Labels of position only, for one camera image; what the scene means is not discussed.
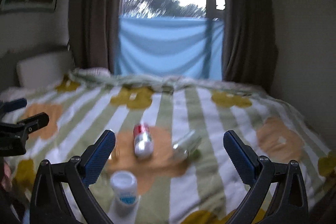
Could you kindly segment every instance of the wall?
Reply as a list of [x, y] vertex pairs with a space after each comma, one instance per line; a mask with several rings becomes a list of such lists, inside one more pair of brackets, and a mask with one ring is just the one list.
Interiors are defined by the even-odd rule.
[[273, 0], [278, 63], [271, 95], [336, 149], [336, 0]]
[[18, 60], [66, 46], [68, 0], [57, 0], [56, 10], [0, 14], [0, 91], [17, 85]]

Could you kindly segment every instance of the red and white can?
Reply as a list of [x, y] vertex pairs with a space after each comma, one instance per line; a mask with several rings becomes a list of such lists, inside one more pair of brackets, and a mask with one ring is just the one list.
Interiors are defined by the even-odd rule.
[[133, 137], [135, 155], [141, 159], [150, 157], [154, 150], [154, 144], [149, 126], [145, 123], [137, 124], [133, 129]]

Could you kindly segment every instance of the striped bedspread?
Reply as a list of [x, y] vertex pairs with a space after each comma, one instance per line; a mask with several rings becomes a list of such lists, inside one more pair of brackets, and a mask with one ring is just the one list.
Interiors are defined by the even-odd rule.
[[[4, 121], [17, 122], [44, 111], [50, 122], [46, 130], [30, 136], [25, 155], [7, 159], [15, 170], [13, 184], [26, 196], [43, 159], [58, 163], [81, 155], [105, 129], [118, 137], [118, 133], [130, 132], [142, 121], [153, 128], [164, 128], [170, 142], [191, 129], [201, 133], [199, 156], [189, 161], [182, 174], [153, 172], [152, 184], [127, 216], [116, 212], [105, 166], [90, 190], [115, 224], [225, 223], [249, 190], [223, 148], [227, 130], [234, 130], [258, 155], [266, 155], [274, 162], [298, 160], [310, 208], [330, 184], [333, 168], [328, 159], [333, 157], [332, 152], [292, 106], [260, 90], [230, 86], [223, 91], [189, 85], [168, 93], [149, 87], [87, 87], [68, 82], [27, 99], [25, 109], [8, 114]], [[257, 218], [262, 219], [275, 187], [271, 185]], [[84, 222], [67, 186], [65, 192], [76, 217]]]

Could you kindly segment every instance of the blue fabric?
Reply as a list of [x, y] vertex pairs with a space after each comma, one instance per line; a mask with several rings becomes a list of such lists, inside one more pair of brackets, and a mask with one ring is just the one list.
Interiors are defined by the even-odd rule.
[[121, 17], [119, 24], [116, 75], [183, 75], [196, 79], [222, 79], [222, 21]]

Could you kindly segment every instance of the brown curtain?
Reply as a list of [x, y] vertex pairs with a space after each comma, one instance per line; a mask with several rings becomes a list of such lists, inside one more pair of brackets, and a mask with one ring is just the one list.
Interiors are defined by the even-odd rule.
[[121, 0], [69, 0], [69, 45], [80, 68], [114, 72]]
[[278, 51], [272, 0], [225, 0], [222, 77], [269, 91]]

